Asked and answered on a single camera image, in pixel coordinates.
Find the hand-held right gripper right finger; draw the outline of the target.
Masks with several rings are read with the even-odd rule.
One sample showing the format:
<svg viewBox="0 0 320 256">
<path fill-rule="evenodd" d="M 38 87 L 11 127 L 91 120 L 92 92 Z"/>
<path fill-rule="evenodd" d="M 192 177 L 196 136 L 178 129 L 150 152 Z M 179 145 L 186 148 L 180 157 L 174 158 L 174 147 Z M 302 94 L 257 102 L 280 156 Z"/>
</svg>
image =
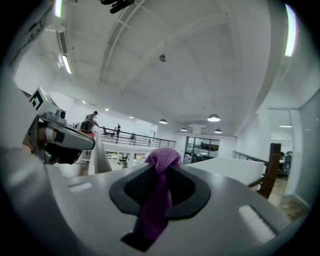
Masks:
<svg viewBox="0 0 320 256">
<path fill-rule="evenodd" d="M 150 254 L 272 254 L 292 237 L 289 219 L 241 182 L 190 166 L 182 169 L 210 187 L 194 217 L 169 222 Z"/>
</svg>

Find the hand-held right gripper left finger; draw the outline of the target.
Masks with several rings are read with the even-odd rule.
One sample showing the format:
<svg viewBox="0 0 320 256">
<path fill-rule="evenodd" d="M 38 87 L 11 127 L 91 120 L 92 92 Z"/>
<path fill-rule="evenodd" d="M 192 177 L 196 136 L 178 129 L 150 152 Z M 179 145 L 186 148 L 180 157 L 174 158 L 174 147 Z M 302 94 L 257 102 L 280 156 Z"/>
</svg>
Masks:
<svg viewBox="0 0 320 256">
<path fill-rule="evenodd" d="M 117 180 L 149 169 L 143 163 L 123 170 L 64 177 L 56 166 L 48 168 L 50 185 L 59 210 L 72 231 L 74 253 L 137 253 L 121 238 L 133 229 L 136 216 L 122 213 L 109 189 Z"/>
</svg>

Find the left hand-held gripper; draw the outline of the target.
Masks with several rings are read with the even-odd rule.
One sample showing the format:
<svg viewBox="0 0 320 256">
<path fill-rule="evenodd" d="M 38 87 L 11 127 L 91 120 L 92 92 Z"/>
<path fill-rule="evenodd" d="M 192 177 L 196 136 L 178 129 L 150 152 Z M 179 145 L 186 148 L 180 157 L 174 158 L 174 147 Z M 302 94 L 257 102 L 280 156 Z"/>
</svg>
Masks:
<svg viewBox="0 0 320 256">
<path fill-rule="evenodd" d="M 35 117 L 22 149 L 39 157 L 46 165 L 74 164 L 83 150 L 92 150 L 94 138 L 67 126 L 66 112 L 41 87 L 29 97 Z"/>
</svg>

